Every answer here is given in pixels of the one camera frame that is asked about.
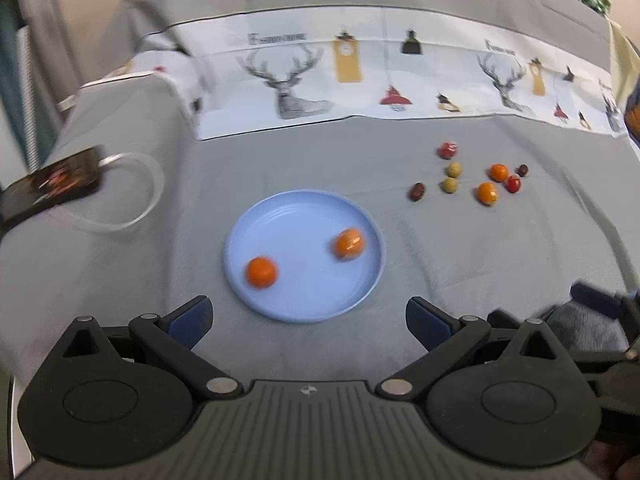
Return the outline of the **grey patterned sofa cover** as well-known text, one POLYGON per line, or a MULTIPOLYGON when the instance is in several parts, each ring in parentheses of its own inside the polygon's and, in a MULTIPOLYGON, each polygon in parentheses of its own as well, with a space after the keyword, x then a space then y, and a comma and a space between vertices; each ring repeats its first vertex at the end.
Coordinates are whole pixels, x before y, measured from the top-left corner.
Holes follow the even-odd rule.
POLYGON ((74 318, 124 326, 198 295, 215 312, 198 353, 239 382, 379 382, 424 352, 413 296, 626 346, 570 305, 578 281, 639 287, 639 159, 608 20, 578 0, 122 0, 91 74, 50 46, 34 4, 21 0, 47 110, 73 102, 47 159, 98 146, 107 165, 96 192, 2 237, 1 365, 21 384, 74 318), (528 166, 517 193, 493 164, 528 166), (293 190, 347 198, 384 237, 373 292, 322 322, 266 318, 224 272, 236 220, 293 190))

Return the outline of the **orange kumquat with green spot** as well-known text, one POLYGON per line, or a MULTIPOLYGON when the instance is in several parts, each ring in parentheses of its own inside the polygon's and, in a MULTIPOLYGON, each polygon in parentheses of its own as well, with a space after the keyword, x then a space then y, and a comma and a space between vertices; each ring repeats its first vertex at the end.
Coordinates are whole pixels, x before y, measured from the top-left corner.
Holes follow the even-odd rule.
POLYGON ((475 191, 476 199, 484 206, 491 207, 499 198, 497 187, 492 182, 482 182, 475 191))

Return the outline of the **red cherry tomato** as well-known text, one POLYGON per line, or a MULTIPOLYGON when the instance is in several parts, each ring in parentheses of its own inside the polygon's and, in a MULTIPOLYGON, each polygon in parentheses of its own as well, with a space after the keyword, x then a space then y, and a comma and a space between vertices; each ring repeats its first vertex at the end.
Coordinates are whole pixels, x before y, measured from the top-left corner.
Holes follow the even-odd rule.
POLYGON ((504 185, 509 193, 515 194, 521 189, 522 180, 517 174, 511 174, 504 185))

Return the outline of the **bare orange in plate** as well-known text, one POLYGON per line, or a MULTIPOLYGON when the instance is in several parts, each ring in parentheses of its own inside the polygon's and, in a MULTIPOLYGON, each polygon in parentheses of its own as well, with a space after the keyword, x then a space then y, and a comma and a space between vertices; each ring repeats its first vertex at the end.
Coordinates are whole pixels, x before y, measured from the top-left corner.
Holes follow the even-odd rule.
POLYGON ((277 263, 266 256, 250 259, 245 267, 247 283, 255 288, 268 288, 278 280, 278 277, 277 263))

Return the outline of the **small dark red jujube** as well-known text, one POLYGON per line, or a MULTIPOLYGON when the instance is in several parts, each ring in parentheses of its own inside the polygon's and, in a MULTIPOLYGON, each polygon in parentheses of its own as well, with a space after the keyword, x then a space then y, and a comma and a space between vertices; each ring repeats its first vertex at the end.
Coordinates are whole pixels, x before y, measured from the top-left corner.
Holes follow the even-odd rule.
POLYGON ((518 168, 516 168, 516 173, 521 177, 524 178, 527 176, 528 174, 528 166, 527 165, 520 165, 518 166, 518 168))

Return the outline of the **blue round plate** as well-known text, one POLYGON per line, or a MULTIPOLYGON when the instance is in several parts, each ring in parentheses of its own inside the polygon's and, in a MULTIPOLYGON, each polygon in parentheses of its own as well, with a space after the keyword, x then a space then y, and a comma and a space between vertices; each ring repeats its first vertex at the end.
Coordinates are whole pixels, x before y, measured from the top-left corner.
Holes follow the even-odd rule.
POLYGON ((345 197, 320 190, 278 193, 247 209, 224 245, 224 272, 247 307, 273 320, 317 323, 336 318, 370 296, 385 266, 384 237, 370 214, 345 197), (358 229, 366 248, 356 259, 338 260, 332 243, 358 229), (277 263, 278 280, 268 288, 247 283, 250 259, 277 263))

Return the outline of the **green olive fruit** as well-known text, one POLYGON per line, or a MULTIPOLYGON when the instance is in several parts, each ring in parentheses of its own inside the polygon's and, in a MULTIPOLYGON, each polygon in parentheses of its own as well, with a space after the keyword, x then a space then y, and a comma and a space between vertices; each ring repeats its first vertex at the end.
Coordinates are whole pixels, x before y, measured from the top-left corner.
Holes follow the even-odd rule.
POLYGON ((452 177, 446 177, 444 180, 442 180, 442 183, 440 184, 440 188, 442 189, 442 192, 445 192, 447 194, 454 194, 455 192, 457 192, 458 187, 459 187, 458 180, 452 177))
POLYGON ((458 162, 450 162, 446 168, 446 174, 450 178, 457 179, 462 175, 462 166, 458 162))

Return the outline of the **red wrapped fruit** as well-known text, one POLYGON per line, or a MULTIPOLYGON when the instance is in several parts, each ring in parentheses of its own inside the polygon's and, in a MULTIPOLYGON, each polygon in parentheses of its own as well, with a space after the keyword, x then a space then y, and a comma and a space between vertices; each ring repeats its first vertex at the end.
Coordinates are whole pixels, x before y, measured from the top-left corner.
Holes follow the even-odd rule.
POLYGON ((442 159, 452 159, 457 155, 458 144, 456 142, 444 142, 438 148, 439 157, 442 159))

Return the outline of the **plastic wrapped orange in plate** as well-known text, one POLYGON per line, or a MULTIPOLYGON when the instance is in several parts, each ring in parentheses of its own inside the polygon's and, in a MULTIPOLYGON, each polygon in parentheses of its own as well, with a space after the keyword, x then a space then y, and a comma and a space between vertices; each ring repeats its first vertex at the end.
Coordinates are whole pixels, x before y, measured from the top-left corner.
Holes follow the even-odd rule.
POLYGON ((356 228, 348 228, 337 235, 332 243, 334 256, 338 260, 358 258, 366 248, 366 239, 356 228))

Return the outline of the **pale yellow cloth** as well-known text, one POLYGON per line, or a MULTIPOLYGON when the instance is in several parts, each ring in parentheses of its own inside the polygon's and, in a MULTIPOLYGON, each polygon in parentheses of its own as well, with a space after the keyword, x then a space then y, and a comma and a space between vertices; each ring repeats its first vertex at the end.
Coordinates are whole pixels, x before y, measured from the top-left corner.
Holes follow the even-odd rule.
POLYGON ((618 107, 624 110, 639 79, 639 55, 619 24, 608 20, 608 30, 613 96, 618 107))

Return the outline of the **orange cushion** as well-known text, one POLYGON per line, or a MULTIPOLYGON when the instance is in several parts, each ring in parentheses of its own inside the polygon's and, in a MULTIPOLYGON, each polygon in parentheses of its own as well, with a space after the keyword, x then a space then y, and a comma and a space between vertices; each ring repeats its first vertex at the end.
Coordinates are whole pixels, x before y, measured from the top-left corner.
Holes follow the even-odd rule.
POLYGON ((634 143, 640 144, 640 96, 634 92, 627 101, 624 121, 634 143))

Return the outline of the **small orange fruit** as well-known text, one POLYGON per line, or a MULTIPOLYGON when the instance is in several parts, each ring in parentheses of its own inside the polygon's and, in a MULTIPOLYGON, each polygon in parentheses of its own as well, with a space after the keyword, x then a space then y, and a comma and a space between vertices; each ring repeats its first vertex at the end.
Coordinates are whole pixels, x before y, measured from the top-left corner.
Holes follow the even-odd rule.
POLYGON ((488 170, 488 176, 495 182, 504 182, 509 177, 509 168, 503 164, 493 164, 488 170))

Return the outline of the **black smartphone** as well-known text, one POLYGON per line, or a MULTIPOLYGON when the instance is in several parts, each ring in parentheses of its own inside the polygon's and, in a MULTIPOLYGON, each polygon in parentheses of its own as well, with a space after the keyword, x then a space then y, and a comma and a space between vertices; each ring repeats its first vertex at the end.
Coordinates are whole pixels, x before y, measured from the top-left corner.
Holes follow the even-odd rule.
POLYGON ((9 231, 40 212, 96 192, 101 156, 98 146, 87 148, 10 184, 1 191, 1 229, 9 231))

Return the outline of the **large dark red jujube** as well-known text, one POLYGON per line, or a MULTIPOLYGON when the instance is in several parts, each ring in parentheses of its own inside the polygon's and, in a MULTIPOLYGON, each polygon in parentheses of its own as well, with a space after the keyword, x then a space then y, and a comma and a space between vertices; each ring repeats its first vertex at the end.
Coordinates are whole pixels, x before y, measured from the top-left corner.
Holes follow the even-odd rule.
POLYGON ((413 203, 422 200, 426 192, 426 186, 422 182, 416 182, 409 190, 408 199, 413 203))

